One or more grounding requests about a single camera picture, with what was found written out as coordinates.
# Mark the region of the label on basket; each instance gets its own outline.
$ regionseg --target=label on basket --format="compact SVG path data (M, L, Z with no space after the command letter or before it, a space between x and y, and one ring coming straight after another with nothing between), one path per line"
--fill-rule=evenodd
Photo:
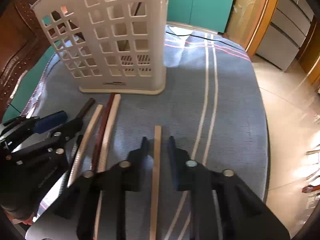
M125 82L104 82L103 85L125 86Z

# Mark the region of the plastic basket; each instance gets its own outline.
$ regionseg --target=plastic basket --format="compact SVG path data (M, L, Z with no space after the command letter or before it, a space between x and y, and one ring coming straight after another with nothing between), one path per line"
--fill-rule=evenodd
M167 0L38 0L32 9L82 92L163 91Z

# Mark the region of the black cable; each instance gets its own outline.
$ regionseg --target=black cable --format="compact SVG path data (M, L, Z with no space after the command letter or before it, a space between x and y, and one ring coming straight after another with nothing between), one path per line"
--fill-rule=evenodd
M13 105L11 105L11 104L9 104L10 106L12 106L14 109L16 109L20 114L21 114L21 112L17 109L17 108L15 108Z
M228 45L228 46L230 46L230 47L233 47L233 48L235 48L235 49L239 49L239 48L237 48L237 47L235 47L235 46L232 46L232 45L230 45L230 44L228 44L228 43L226 43L226 42L219 41L219 40L212 40L212 39L205 38L205 37L201 37L201 36L197 36L197 35L192 35L192 34L177 35L177 34L175 34L175 33L169 33L169 32L166 32L166 33L171 34L171 35L174 35L174 36L178 36L178 37L183 37L183 36L192 36L192 37L196 37L196 38L205 39L205 40L208 40L208 41L218 41L218 42L221 42L221 43L223 43L223 44L226 44L226 45Z

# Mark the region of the floor tile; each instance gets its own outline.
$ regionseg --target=floor tile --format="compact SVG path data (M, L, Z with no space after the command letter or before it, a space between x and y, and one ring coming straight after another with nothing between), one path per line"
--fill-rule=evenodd
M290 102L264 89L261 95L268 120L270 140L270 182L274 189L307 177L318 165L310 165L305 152L320 143L320 125Z
M268 192L267 206L284 224L291 237L307 221L319 200L318 192L310 194L301 192L306 185L308 182L300 179Z
M260 88L289 101L303 111L310 111L309 107L316 104L318 107L314 107L312 113L320 114L320 97L308 84L306 74L297 61L285 72L258 56L253 57L252 65Z

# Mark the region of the teal cabinet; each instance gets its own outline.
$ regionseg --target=teal cabinet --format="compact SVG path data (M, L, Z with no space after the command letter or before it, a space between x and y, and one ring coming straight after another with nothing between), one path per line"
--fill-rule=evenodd
M193 0L169 0L167 20L189 23Z
M224 33L233 0L169 0L168 21Z

